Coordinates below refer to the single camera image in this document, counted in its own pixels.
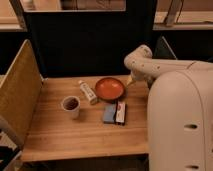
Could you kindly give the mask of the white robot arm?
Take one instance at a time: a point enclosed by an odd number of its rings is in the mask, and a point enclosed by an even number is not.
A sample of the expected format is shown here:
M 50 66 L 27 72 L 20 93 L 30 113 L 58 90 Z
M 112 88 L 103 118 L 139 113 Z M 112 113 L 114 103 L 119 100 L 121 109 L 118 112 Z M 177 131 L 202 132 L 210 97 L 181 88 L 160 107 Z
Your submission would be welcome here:
M 213 63 L 155 59 L 141 45 L 124 64 L 129 83 L 154 80 L 147 102 L 150 171 L 213 171 Z

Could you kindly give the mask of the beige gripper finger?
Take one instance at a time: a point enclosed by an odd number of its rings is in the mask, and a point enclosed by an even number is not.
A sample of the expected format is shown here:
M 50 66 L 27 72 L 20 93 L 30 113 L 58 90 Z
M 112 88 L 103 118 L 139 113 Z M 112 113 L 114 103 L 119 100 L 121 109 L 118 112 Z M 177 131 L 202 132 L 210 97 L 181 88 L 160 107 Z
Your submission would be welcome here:
M 129 85 L 131 85 L 133 83 L 135 83 L 135 80 L 133 79 L 133 77 L 131 75 L 129 75 L 127 77 L 126 86 L 129 86 Z

